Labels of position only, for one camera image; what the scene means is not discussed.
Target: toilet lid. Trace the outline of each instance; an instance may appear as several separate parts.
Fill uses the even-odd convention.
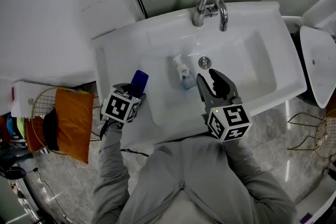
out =
[[[336,87],[336,44],[330,34],[308,26],[300,28],[300,41],[312,92],[325,108]]]

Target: gray sleeve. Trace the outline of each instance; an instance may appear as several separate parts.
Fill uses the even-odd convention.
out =
[[[98,160],[98,183],[93,191],[94,224],[117,223],[130,195],[129,174],[120,152],[121,129],[109,126],[102,137]]]
[[[229,166],[251,195],[255,223],[297,223],[295,205],[270,172],[264,172],[252,152],[239,141],[223,143]]]

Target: soap dispenser bottle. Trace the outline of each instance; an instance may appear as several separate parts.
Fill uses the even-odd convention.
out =
[[[178,75],[180,76],[181,86],[185,90],[189,90],[196,86],[195,76],[190,72],[189,68],[181,62],[181,54],[176,55],[173,61],[177,65]]]

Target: white sink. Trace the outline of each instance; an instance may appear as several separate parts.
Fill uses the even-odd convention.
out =
[[[218,17],[206,18],[202,27],[193,26],[191,8],[146,19],[95,40],[101,102],[110,86],[130,81],[136,69],[149,75],[145,90],[148,106],[144,105],[124,132],[140,132],[142,140],[149,140],[146,133],[152,132],[157,135],[153,143],[157,143],[207,130],[197,87],[189,91],[181,88],[172,61],[177,54],[182,54],[182,61],[195,76],[200,73],[212,84],[208,71],[198,66],[201,56],[208,57],[211,68],[235,83],[251,115],[306,90],[299,57],[279,4],[228,3],[227,9],[226,32],[219,31]]]

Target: chrome faucet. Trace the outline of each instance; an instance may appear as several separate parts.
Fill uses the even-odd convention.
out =
[[[202,26],[204,18],[214,17],[219,14],[219,29],[226,31],[228,15],[224,0],[214,0],[215,5],[210,9],[206,7],[207,0],[200,0],[199,5],[195,8],[195,13],[192,19],[194,26]]]

